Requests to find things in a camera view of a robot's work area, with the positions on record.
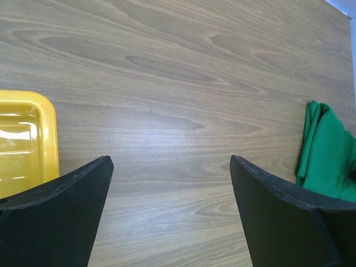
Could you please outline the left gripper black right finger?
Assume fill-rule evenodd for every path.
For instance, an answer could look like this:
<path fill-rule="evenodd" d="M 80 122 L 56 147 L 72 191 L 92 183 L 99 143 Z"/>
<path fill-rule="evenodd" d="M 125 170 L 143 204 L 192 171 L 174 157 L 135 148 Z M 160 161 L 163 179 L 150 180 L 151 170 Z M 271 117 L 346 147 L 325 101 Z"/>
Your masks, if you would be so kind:
<path fill-rule="evenodd" d="M 230 175 L 254 266 L 354 266 L 355 203 L 302 188 L 232 156 Z"/>

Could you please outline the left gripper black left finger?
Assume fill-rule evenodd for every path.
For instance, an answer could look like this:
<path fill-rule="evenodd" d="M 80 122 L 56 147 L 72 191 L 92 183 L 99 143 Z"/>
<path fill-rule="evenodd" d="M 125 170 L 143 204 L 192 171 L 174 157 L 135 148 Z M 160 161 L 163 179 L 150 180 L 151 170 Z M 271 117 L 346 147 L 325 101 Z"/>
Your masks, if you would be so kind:
<path fill-rule="evenodd" d="M 1 266 L 87 266 L 114 165 L 109 156 L 1 199 Z"/>

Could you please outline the green t shirt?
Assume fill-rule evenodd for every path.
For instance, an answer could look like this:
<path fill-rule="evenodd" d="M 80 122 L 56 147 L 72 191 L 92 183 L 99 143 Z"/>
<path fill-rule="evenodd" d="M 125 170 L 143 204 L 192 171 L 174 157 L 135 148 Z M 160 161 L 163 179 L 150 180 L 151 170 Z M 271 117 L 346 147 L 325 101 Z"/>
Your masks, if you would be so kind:
<path fill-rule="evenodd" d="M 312 101 L 306 107 L 296 184 L 355 202 L 355 137 L 325 103 Z"/>

